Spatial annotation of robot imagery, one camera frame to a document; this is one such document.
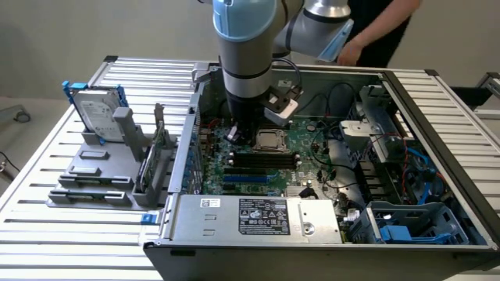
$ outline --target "person's hand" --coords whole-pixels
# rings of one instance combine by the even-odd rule
[[[358,60],[361,59],[363,44],[353,39],[345,46],[338,57],[338,65],[341,66],[357,66]]]

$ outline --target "motherboard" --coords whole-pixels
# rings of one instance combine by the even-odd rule
[[[294,197],[311,187],[319,197],[335,196],[325,187],[330,168],[315,160],[330,163],[321,125],[327,126],[325,121],[295,118],[286,128],[262,128],[254,144],[234,145],[225,140],[225,120],[213,121],[201,131],[203,193]]]

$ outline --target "aluminum profile table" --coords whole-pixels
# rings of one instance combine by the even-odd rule
[[[118,58],[103,63],[90,83],[126,87],[134,119],[146,133],[155,130],[154,105],[162,103],[166,127],[181,136],[194,94],[193,67],[194,62],[187,61]],[[439,78],[425,71],[394,71],[500,210],[495,196],[500,196],[500,186],[482,182],[500,180],[500,173],[489,173],[499,166],[486,166],[499,163],[493,156],[499,150],[482,133],[485,128],[470,123],[474,117],[466,115]],[[82,130],[83,123],[70,108],[0,198],[0,280],[162,280],[139,246],[145,233],[158,232],[158,226],[141,225],[145,212],[49,208],[45,204],[83,143]],[[477,280],[498,280],[497,273],[500,269],[475,276]],[[453,280],[471,278],[459,275]]]

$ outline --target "green circuit board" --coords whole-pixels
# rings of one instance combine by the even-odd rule
[[[311,142],[319,131],[310,132],[307,125],[311,124],[309,118],[297,118],[289,130],[285,130],[286,144],[291,153],[301,154],[301,161],[303,164],[297,169],[267,169],[267,175],[271,177],[269,183],[231,183],[235,184],[237,189],[226,191],[225,185],[225,168],[230,168],[229,164],[230,152],[255,153],[251,146],[233,145],[225,140],[226,126],[217,126],[213,128],[213,139],[217,141],[218,150],[209,153],[205,161],[205,194],[258,194],[269,196],[281,196],[289,186],[302,186],[303,182],[313,180],[315,185],[321,184],[317,180],[318,171],[322,169],[322,164],[315,161],[311,155]],[[317,143],[322,145],[323,137],[321,136]],[[329,155],[317,154],[317,157],[325,162],[330,162]]]

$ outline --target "black shirt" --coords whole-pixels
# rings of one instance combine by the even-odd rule
[[[354,27],[349,41],[370,26],[393,0],[349,0]],[[358,66],[387,67],[409,27],[410,19],[362,52]]]

